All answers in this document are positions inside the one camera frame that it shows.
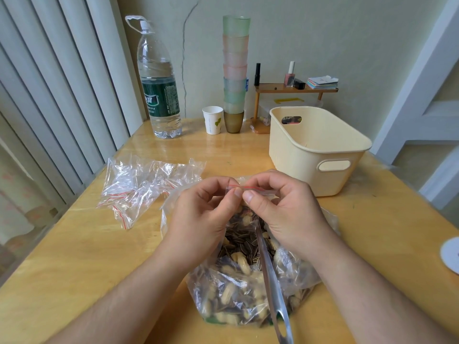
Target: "ziplock bag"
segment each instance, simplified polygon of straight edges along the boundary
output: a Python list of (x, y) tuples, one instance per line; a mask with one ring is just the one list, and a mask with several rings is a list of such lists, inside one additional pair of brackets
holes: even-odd
[[(244, 183), (246, 177), (237, 179)], [(276, 191), (247, 188), (268, 199)], [(166, 199), (161, 222), (161, 233), (167, 231), (167, 216), (172, 212), (182, 188), (175, 189)], [(327, 221), (337, 231), (337, 217), (322, 209)], [(269, 231), (269, 227), (244, 203), (228, 221), (223, 241), (215, 253), (187, 277), (187, 285), (198, 312), (210, 323), (258, 326), (272, 323), (258, 252), (255, 227), (261, 226), (278, 277), (285, 305), (294, 312), (321, 282), (312, 265), (283, 248)]]
[(201, 180), (205, 166), (193, 159), (188, 164), (172, 164), (132, 154), (110, 158), (97, 207), (112, 208), (115, 219), (130, 229), (161, 193)]

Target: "finger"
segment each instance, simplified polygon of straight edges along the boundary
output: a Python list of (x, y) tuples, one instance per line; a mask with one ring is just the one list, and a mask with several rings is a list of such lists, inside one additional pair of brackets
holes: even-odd
[(190, 192), (208, 202), (213, 196), (225, 195), (228, 185), (238, 186), (239, 184), (228, 176), (208, 177), (191, 187)]
[(220, 204), (210, 213), (216, 225), (224, 225), (230, 220), (239, 208), (243, 190), (239, 187), (231, 189)]
[(268, 170), (253, 175), (247, 180), (246, 186), (256, 186), (265, 189), (276, 189), (280, 196), (286, 196), (295, 187), (295, 182), (298, 181), (283, 172), (277, 170)]
[(223, 199), (222, 195), (221, 196), (217, 196), (217, 197), (213, 197), (212, 199), (210, 199), (209, 204), (213, 209), (215, 209), (220, 204), (222, 199)]
[(256, 191), (244, 191), (242, 195), (249, 208), (260, 216), (267, 224), (271, 224), (277, 216), (278, 208), (268, 198)]

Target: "plastic bottle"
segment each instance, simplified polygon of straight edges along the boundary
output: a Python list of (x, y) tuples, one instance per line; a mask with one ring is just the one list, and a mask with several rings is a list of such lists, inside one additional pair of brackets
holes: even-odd
[[(141, 16), (126, 16), (126, 22), (142, 37), (137, 47), (137, 66), (153, 132), (158, 138), (175, 138), (182, 134), (179, 98), (169, 52)], [(138, 19), (142, 31), (130, 19)]]

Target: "white round object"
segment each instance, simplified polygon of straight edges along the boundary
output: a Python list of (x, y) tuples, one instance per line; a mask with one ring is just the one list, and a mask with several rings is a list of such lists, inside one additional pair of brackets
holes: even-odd
[(202, 112), (207, 134), (220, 134), (223, 123), (223, 109), (218, 106), (207, 106), (202, 109)]
[(447, 240), (440, 249), (443, 263), (456, 274), (459, 274), (459, 237)]

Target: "green label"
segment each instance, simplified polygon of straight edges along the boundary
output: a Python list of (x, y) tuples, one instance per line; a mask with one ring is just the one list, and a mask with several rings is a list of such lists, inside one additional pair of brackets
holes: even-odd
[(180, 113), (179, 97), (174, 82), (142, 82), (148, 113), (153, 117), (168, 117)]

